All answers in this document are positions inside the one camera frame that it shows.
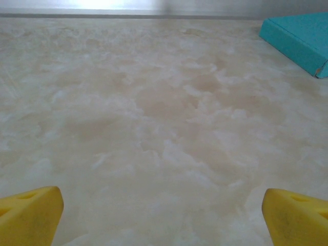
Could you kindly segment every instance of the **beige carpet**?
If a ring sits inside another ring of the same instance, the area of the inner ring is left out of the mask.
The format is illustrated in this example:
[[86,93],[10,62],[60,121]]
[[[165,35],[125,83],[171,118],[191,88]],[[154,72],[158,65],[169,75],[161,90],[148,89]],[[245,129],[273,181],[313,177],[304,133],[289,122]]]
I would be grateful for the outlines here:
[[328,80],[261,22],[0,19],[0,196],[59,186],[54,246],[270,246],[267,188],[328,199]]

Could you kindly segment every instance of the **floor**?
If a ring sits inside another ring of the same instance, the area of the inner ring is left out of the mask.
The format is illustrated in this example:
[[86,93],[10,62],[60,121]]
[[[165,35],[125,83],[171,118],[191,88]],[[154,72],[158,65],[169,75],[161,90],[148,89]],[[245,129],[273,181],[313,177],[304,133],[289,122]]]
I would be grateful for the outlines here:
[[54,246],[271,246],[267,188],[328,199],[328,81],[260,26],[1,19],[0,195],[59,186]]

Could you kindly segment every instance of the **yellow object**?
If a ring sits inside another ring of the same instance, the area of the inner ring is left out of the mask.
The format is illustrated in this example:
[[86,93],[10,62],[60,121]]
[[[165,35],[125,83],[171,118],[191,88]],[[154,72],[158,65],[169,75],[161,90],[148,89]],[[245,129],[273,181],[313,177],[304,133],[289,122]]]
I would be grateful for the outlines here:
[[274,246],[328,246],[328,201],[268,189],[262,212]]
[[0,199],[0,245],[50,246],[63,209],[58,187]]

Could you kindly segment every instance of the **cardboard box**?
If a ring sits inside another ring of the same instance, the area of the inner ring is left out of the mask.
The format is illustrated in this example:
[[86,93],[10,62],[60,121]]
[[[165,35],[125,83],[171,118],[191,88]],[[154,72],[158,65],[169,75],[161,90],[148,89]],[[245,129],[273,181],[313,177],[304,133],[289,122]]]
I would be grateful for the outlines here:
[[328,12],[268,18],[260,37],[312,76],[328,77]]

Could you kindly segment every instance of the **yellow foam piece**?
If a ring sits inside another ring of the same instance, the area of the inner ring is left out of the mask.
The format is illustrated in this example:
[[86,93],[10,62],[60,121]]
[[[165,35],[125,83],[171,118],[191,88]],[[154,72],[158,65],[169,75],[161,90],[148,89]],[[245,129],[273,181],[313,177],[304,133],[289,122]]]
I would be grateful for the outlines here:
[[328,246],[328,201],[268,189],[262,212],[274,246]]
[[0,199],[0,245],[50,246],[63,209],[58,187]]

